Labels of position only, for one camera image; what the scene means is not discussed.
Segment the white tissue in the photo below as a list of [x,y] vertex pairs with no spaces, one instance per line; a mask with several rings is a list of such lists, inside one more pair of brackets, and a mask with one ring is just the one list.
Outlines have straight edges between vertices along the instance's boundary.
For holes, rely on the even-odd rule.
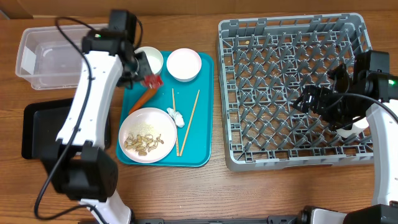
[[167,108],[167,113],[174,120],[177,127],[182,128],[185,126],[183,116],[178,111],[175,111],[173,108]]

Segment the red snack wrapper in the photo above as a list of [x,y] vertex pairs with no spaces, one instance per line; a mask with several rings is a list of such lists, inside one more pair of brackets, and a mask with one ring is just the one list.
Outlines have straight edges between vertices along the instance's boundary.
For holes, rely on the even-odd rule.
[[146,75],[144,77],[144,80],[141,82],[142,86],[150,89],[158,89],[160,88],[164,83],[162,81],[162,78],[160,75]]

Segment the white bowl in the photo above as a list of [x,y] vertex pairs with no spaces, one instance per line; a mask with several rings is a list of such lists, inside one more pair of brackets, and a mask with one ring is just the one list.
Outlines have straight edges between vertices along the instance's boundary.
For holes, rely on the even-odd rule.
[[160,75],[164,58],[159,50],[154,47],[139,47],[134,51],[136,54],[140,52],[144,52],[149,61],[150,68],[155,75]]

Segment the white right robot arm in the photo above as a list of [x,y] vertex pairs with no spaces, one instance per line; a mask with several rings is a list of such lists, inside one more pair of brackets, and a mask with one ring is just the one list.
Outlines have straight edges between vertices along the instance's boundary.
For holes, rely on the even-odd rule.
[[397,223],[397,77],[389,71],[389,54],[368,50],[354,58],[349,77],[346,64],[328,71],[333,89],[306,86],[293,103],[303,113],[321,116],[335,130],[353,131],[353,124],[366,119],[374,154],[372,205],[340,213],[306,206],[296,223]]

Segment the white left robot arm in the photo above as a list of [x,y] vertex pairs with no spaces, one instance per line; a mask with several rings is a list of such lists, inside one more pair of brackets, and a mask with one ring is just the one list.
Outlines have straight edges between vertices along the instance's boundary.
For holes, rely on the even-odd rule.
[[[88,209],[98,223],[134,223],[135,214],[120,198],[118,165],[105,151],[105,131],[115,88],[132,88],[153,73],[144,53],[136,53],[136,29],[142,22],[124,9],[113,9],[108,26],[89,31],[81,46],[80,79],[68,116],[55,143],[41,151],[48,177],[34,205],[39,220],[53,220],[79,208]],[[43,217],[39,205],[49,185],[78,205]]]

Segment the pink bowl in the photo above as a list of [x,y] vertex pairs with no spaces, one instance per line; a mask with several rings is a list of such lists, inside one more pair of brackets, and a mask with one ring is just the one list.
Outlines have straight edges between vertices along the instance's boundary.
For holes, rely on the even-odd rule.
[[199,54],[188,48],[174,50],[167,58],[166,67],[171,76],[179,82],[190,82],[201,70]]

